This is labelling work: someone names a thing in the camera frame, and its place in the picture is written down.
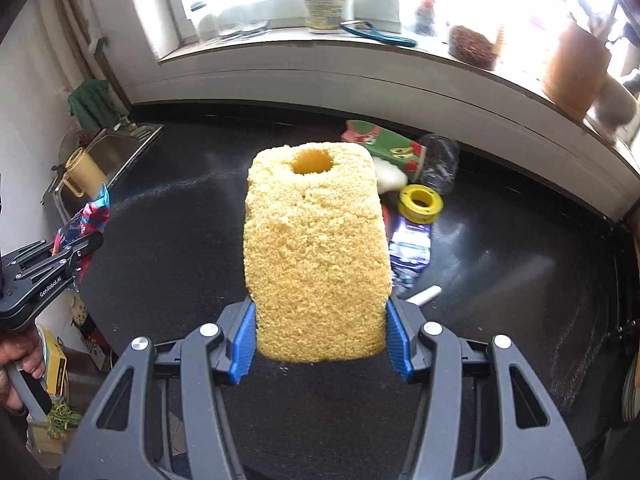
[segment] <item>blue gripper pad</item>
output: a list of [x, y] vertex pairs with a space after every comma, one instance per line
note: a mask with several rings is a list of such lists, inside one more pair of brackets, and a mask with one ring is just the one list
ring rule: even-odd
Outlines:
[[254, 353], [255, 303], [252, 301], [234, 338], [231, 366], [229, 367], [229, 380], [232, 384], [240, 384], [242, 377], [249, 373]]
[[411, 364], [409, 338], [391, 300], [386, 302], [386, 351], [394, 370], [402, 376], [404, 382], [410, 382], [414, 376], [414, 367]]

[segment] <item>finger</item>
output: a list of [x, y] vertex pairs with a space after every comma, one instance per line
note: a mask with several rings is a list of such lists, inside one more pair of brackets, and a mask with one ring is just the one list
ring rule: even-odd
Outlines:
[[28, 374], [31, 374], [40, 366], [42, 361], [42, 347], [36, 346], [33, 352], [22, 358], [22, 369]]
[[44, 362], [41, 362], [40, 365], [31, 373], [31, 376], [34, 379], [39, 379], [44, 375], [45, 370], [46, 370], [46, 366]]
[[23, 336], [25, 336], [34, 346], [40, 346], [40, 333], [35, 325], [31, 325], [27, 330], [22, 332]]
[[4, 368], [0, 368], [0, 406], [4, 405], [7, 400], [10, 386], [9, 375]]
[[0, 334], [0, 366], [33, 352], [33, 344], [22, 335]]
[[0, 368], [0, 406], [6, 406], [16, 412], [22, 409], [22, 401], [4, 368]]
[[22, 399], [18, 396], [18, 392], [15, 391], [12, 384], [9, 385], [9, 395], [6, 398], [6, 406], [10, 410], [14, 410], [14, 412], [21, 412], [24, 406]]

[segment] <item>yellow tape roll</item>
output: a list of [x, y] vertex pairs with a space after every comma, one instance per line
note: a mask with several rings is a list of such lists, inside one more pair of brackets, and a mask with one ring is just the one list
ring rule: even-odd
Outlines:
[[411, 222], [431, 224], [443, 207], [442, 197], [430, 187], [409, 184], [400, 190], [398, 211]]

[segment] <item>blue scissors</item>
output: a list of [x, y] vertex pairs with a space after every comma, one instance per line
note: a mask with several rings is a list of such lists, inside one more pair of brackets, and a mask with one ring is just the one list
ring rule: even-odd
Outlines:
[[[348, 27], [348, 25], [366, 25], [367, 27], [369, 27], [369, 30], [358, 30], [357, 28]], [[368, 40], [380, 41], [381, 43], [397, 46], [416, 46], [418, 44], [417, 41], [412, 40], [411, 38], [382, 34], [382, 32], [377, 30], [377, 28], [372, 23], [365, 22], [364, 20], [350, 20], [348, 22], [342, 22], [340, 24], [340, 28], [342, 30], [350, 32], [354, 36], [367, 38]]]

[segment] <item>green cloth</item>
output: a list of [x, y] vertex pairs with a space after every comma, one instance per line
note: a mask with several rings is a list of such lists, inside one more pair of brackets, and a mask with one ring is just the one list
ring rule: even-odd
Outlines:
[[120, 117], [109, 96], [109, 83], [99, 79], [83, 81], [67, 99], [69, 113], [89, 131], [113, 128]]

